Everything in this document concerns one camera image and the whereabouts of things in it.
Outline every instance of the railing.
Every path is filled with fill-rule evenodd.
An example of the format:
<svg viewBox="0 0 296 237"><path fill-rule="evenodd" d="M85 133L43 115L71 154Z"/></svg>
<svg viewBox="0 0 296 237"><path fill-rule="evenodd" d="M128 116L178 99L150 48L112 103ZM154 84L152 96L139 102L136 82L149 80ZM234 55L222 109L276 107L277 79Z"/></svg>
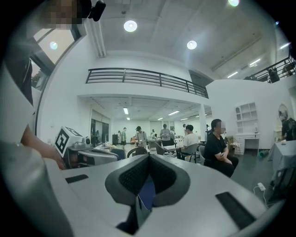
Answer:
<svg viewBox="0 0 296 237"><path fill-rule="evenodd" d="M99 68L88 71L86 84L99 82L139 83L171 88L209 98L205 86L164 73L127 68Z"/></svg>
<svg viewBox="0 0 296 237"><path fill-rule="evenodd" d="M267 81L268 83L275 83L281 78L285 78L296 74L296 61L289 54L289 56L251 76L247 76L245 80L252 81Z"/></svg>

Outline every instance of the gray floor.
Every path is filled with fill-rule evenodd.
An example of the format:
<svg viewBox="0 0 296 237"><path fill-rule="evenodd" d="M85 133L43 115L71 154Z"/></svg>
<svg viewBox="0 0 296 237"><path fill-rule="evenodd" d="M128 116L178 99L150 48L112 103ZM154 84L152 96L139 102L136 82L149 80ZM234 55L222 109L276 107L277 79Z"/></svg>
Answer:
<svg viewBox="0 0 296 237"><path fill-rule="evenodd" d="M231 179L252 192L261 182L266 188L265 198L268 200L268 189L273 175L272 162L267 161L267 157L258 157L253 150L246 150L244 155L235 156L239 159L239 164ZM259 188L255 189L255 194L264 202L263 192Z"/></svg>

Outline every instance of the white t-shirt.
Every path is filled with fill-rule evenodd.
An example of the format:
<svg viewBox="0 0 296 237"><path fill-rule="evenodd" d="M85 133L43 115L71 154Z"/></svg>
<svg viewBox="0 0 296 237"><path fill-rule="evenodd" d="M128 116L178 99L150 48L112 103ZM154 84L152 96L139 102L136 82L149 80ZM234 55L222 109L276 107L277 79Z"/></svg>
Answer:
<svg viewBox="0 0 296 237"><path fill-rule="evenodd" d="M186 135L183 140L183 146L189 147L193 144L198 144L198 137L193 133Z"/></svg>

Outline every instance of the column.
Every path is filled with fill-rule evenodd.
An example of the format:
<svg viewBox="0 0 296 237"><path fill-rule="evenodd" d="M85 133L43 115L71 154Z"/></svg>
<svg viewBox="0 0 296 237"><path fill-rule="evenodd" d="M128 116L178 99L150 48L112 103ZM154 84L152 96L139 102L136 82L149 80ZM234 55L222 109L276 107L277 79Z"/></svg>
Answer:
<svg viewBox="0 0 296 237"><path fill-rule="evenodd" d="M205 132L207 131L207 122L205 120L204 105L201 104L199 109L199 126L200 126L200 137L202 141L205 141Z"/></svg>

